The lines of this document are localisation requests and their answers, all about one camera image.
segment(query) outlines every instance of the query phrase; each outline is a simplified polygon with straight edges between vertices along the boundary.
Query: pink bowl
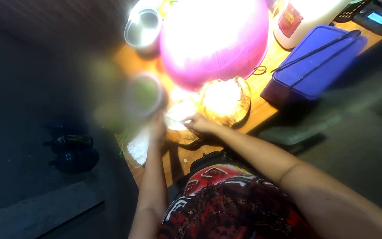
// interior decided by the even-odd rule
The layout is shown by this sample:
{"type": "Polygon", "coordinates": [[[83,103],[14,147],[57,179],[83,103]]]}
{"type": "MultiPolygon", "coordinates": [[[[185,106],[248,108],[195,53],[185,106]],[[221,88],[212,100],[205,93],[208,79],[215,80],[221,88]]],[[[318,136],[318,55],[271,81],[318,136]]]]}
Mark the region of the pink bowl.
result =
{"type": "Polygon", "coordinates": [[[189,0],[171,9],[160,52],[167,74],[183,89],[198,91],[214,79],[245,79],[262,62],[269,28],[264,0],[189,0]]]}

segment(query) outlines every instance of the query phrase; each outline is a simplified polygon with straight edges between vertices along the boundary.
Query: plastic jug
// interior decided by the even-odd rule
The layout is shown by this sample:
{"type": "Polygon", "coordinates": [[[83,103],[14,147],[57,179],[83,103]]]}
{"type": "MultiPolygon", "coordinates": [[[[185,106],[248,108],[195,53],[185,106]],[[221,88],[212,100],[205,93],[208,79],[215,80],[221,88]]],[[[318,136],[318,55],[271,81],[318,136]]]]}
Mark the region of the plastic jug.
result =
{"type": "Polygon", "coordinates": [[[290,49],[317,25],[329,24],[351,0],[288,0],[275,18],[273,33],[278,43],[290,49]]]}

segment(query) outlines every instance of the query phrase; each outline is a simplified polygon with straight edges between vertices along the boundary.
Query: coconut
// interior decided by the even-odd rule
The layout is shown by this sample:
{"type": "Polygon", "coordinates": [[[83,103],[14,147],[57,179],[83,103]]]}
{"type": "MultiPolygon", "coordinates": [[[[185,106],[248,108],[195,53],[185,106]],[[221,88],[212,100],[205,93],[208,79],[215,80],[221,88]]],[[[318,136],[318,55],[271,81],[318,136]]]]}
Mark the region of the coconut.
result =
{"type": "Polygon", "coordinates": [[[236,77],[206,83],[200,91],[200,97],[201,114],[220,125],[232,126],[247,115],[251,91],[243,78],[236,77]]]}
{"type": "Polygon", "coordinates": [[[247,115],[250,102],[250,87],[241,77],[206,83],[199,93],[197,103],[187,99],[169,108],[165,115],[167,139],[183,145],[198,140],[195,134],[180,123],[196,112],[220,125],[232,126],[247,115]]]}
{"type": "Polygon", "coordinates": [[[184,100],[170,107],[165,115],[167,139],[183,145],[191,144],[199,139],[180,122],[195,113],[196,106],[190,100],[184,100]]]}

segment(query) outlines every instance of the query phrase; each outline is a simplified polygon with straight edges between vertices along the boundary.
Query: hand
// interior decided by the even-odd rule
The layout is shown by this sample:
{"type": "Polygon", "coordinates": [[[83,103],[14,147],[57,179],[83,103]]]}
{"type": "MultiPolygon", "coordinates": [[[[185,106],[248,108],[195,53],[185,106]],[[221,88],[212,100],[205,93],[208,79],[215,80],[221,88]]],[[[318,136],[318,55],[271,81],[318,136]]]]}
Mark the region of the hand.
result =
{"type": "Polygon", "coordinates": [[[186,117],[182,121],[185,122],[187,120],[191,120],[191,122],[185,123],[185,127],[187,127],[192,133],[196,135],[214,133],[215,129],[220,127],[220,125],[216,124],[215,122],[211,122],[209,119],[199,113],[186,117]]]}
{"type": "Polygon", "coordinates": [[[150,122],[150,141],[160,142],[166,135],[166,125],[164,122],[163,111],[154,114],[150,122]]]}

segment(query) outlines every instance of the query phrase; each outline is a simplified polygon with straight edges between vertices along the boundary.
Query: stainless steel pot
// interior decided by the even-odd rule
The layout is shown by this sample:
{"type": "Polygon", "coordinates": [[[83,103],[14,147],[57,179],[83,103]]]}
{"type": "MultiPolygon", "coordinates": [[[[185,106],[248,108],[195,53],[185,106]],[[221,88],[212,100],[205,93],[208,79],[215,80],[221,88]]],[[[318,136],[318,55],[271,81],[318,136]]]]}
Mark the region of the stainless steel pot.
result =
{"type": "Polygon", "coordinates": [[[125,41],[142,54],[159,50],[159,35],[162,26],[160,14],[153,9],[144,9],[131,16],[125,27],[125,41]]]}

